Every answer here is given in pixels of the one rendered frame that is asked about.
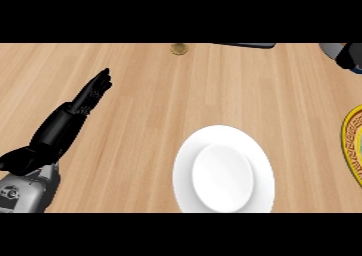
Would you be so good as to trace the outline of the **white plate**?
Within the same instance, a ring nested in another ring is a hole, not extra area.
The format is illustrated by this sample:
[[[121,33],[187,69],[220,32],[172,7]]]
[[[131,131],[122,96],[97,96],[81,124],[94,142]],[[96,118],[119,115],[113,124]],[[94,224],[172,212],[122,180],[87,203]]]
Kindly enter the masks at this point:
[[[184,140],[174,160],[172,189],[183,212],[271,211],[270,161],[259,144],[237,128],[206,126]]]

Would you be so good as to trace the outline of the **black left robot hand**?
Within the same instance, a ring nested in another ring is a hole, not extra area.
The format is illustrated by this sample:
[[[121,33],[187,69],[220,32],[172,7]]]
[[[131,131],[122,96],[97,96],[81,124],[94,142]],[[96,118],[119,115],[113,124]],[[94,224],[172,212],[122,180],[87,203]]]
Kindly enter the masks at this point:
[[[76,138],[87,116],[110,88],[109,69],[103,69],[82,87],[70,102],[65,102],[45,118],[29,144],[0,157],[0,171],[23,176],[57,162]]]

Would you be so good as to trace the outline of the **dark grey appliance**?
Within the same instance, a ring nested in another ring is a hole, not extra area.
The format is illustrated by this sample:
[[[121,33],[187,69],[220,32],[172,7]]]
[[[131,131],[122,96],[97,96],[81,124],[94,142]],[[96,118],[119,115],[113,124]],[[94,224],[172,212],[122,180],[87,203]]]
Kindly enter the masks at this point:
[[[342,69],[362,75],[362,43],[320,43],[319,47]]]

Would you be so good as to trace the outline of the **dark grey flat object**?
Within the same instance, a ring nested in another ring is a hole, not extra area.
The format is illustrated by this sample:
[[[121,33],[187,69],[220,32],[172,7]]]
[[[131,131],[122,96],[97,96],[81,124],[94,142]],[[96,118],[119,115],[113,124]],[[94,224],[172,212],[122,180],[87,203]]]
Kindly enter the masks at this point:
[[[214,43],[218,45],[258,48],[258,49],[271,49],[276,43]]]

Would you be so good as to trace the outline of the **olive round can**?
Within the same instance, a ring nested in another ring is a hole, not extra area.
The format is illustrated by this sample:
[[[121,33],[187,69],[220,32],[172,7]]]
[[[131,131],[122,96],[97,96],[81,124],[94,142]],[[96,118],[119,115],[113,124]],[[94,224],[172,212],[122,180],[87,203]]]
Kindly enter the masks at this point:
[[[174,55],[184,55],[189,51],[189,46],[184,43],[174,43],[169,47],[169,51]]]

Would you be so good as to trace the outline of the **yellow patterned plate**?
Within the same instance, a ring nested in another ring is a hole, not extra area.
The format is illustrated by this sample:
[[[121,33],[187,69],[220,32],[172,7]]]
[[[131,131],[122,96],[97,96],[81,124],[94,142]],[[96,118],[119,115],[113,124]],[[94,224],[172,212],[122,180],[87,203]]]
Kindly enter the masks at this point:
[[[362,105],[348,112],[342,122],[341,148],[347,166],[362,188]]]

